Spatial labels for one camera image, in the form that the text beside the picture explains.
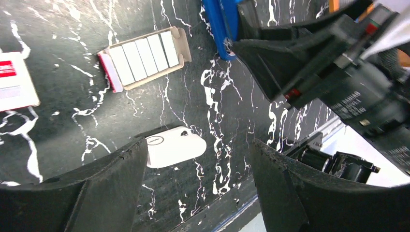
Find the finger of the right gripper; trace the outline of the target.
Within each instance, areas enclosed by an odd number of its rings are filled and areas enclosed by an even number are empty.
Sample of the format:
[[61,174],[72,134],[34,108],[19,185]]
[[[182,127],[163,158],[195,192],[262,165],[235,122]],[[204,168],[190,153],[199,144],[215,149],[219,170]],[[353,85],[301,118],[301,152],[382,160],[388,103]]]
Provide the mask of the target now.
[[292,102],[312,88],[314,73],[331,63],[339,45],[324,32],[284,41],[242,39],[233,51],[270,102],[280,95]]
[[317,19],[281,26],[262,27],[255,6],[252,6],[249,0],[244,0],[237,4],[239,13],[237,39],[294,40],[302,38],[331,25],[342,15],[356,19],[362,15],[372,3],[372,0],[354,0],[336,12]]

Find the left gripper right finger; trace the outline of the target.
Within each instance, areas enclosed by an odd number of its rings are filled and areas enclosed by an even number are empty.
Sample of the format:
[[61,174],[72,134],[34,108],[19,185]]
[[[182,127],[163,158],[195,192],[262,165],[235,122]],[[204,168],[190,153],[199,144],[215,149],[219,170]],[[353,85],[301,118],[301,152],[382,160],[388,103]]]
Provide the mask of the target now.
[[260,140],[250,153],[268,232],[407,232],[410,187],[385,188],[337,178]]

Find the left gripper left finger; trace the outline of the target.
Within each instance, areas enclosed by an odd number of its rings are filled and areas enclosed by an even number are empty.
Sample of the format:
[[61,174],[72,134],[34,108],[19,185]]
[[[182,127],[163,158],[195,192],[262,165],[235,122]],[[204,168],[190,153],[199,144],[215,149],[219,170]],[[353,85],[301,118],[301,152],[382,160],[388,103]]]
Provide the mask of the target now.
[[130,232],[148,158],[142,137],[40,184],[0,187],[3,232]]

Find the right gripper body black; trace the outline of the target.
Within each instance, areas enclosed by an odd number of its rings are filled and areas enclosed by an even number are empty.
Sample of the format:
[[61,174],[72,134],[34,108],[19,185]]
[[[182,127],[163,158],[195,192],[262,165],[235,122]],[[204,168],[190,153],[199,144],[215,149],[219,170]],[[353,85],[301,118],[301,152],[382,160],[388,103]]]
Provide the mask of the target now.
[[397,59],[398,50],[408,52],[410,42],[360,59],[398,15],[378,5],[362,20],[364,28],[354,45],[315,74],[317,80],[305,95],[287,101],[299,108],[320,99],[343,123],[409,174],[410,75]]

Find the silver staple strip tray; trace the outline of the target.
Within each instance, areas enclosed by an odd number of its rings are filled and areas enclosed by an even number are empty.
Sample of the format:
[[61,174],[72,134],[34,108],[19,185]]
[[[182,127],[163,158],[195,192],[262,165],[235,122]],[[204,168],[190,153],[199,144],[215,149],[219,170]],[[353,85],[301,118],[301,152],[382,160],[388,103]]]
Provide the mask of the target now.
[[97,56],[114,93],[146,84],[192,61],[186,32],[177,27],[116,43]]

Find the red white staple box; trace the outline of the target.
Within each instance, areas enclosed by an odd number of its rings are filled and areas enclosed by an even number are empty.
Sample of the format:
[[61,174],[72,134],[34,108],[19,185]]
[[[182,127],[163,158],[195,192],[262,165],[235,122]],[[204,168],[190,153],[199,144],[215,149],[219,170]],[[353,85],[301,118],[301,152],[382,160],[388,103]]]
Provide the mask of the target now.
[[0,54],[0,111],[40,105],[33,81],[19,52]]

